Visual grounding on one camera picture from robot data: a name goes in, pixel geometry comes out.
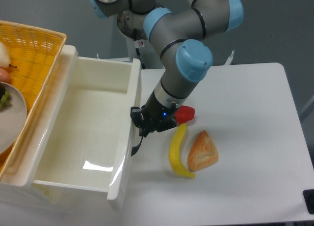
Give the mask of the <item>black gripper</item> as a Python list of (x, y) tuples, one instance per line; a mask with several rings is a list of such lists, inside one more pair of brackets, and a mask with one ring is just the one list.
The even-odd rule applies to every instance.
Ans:
[(177, 126), (175, 113), (180, 105), (174, 98), (170, 98), (168, 95), (166, 98), (166, 102), (170, 103), (163, 105), (153, 91), (146, 104), (141, 108), (131, 107), (130, 117), (139, 129), (139, 136), (145, 138), (155, 131), (163, 132)]

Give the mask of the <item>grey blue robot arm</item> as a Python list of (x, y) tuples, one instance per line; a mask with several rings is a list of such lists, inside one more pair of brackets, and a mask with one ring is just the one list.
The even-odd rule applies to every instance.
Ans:
[(128, 13), (130, 28), (144, 31), (165, 68), (146, 104), (131, 108), (141, 137), (176, 126), (175, 112), (213, 64), (203, 40), (233, 30), (244, 18), (241, 0), (188, 0), (191, 8), (180, 14), (156, 0), (90, 1), (100, 17)]

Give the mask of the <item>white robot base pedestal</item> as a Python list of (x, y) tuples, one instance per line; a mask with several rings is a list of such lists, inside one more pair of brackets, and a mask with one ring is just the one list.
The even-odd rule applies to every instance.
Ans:
[(163, 64), (164, 54), (175, 44), (228, 31), (233, 25), (232, 14), (229, 5), (193, 6), (177, 15), (158, 7), (148, 14), (121, 16), (117, 24), (127, 39), (130, 59), (139, 59), (146, 69), (154, 63)]

